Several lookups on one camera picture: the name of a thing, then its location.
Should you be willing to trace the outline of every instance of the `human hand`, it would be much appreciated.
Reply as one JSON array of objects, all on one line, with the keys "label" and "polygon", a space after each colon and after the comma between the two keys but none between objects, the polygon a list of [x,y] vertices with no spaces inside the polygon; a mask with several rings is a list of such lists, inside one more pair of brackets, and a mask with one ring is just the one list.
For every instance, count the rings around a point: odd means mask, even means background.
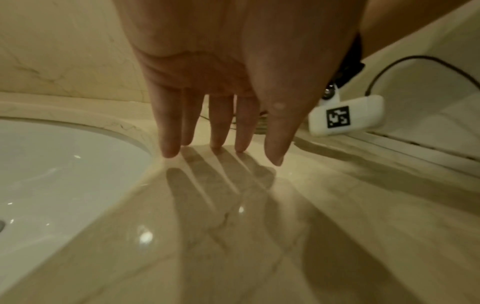
[{"label": "human hand", "polygon": [[143,70],[164,157],[191,143],[205,94],[210,145],[236,103],[235,149],[268,111],[265,154],[281,165],[355,34],[366,0],[114,0]]}]

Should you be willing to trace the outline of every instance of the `sink basin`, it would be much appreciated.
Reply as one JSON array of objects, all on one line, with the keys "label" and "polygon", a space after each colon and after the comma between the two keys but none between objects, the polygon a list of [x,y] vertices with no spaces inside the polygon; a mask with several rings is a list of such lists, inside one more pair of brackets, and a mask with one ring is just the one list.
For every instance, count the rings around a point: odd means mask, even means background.
[{"label": "sink basin", "polygon": [[150,160],[113,132],[0,119],[0,294],[118,203]]}]

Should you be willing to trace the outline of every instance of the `white mount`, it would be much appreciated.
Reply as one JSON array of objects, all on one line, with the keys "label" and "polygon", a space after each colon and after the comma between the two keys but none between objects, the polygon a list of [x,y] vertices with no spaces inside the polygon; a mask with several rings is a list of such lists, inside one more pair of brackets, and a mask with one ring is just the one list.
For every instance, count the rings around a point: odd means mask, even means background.
[{"label": "white mount", "polygon": [[371,95],[340,102],[339,89],[333,85],[327,88],[324,98],[308,115],[308,129],[313,136],[348,133],[378,126],[384,116],[382,96]]}]

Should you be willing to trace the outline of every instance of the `countertop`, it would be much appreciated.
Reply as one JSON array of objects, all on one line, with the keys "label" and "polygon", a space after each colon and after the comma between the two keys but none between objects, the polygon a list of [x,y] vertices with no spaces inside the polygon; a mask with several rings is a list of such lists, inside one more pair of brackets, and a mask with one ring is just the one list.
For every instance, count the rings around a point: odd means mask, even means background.
[{"label": "countertop", "polygon": [[480,302],[474,177],[304,130],[277,168],[261,135],[237,155],[231,132],[212,153],[203,119],[163,160],[142,103],[0,93],[0,116],[112,130],[154,155],[122,201],[1,304]]}]

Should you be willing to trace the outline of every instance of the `black cable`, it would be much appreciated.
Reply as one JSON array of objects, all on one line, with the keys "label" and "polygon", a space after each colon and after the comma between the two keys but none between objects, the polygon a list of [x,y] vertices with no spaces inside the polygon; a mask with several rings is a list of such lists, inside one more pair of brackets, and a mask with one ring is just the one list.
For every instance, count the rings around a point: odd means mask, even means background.
[{"label": "black cable", "polygon": [[452,65],[452,64],[450,64],[450,63],[448,63],[448,62],[446,62],[446,61],[444,61],[440,58],[437,58],[437,57],[428,56],[428,55],[413,55],[413,56],[407,56],[407,57],[400,58],[400,59],[392,62],[388,66],[386,66],[383,70],[381,70],[380,73],[378,73],[375,76],[375,78],[370,82],[367,90],[365,91],[365,96],[370,96],[370,94],[372,93],[372,88],[374,87],[375,83],[377,82],[377,80],[383,74],[385,74],[386,71],[388,71],[393,66],[399,64],[400,62],[407,61],[407,60],[410,60],[410,59],[426,59],[426,60],[430,60],[430,61],[434,61],[436,63],[439,63],[439,64],[443,65],[444,67],[447,67],[447,68],[459,73],[463,77],[467,78],[474,86],[476,86],[477,89],[480,90],[480,82],[478,82],[478,80],[475,79],[472,75],[470,75],[469,73],[457,68],[456,66],[454,66],[454,65]]}]

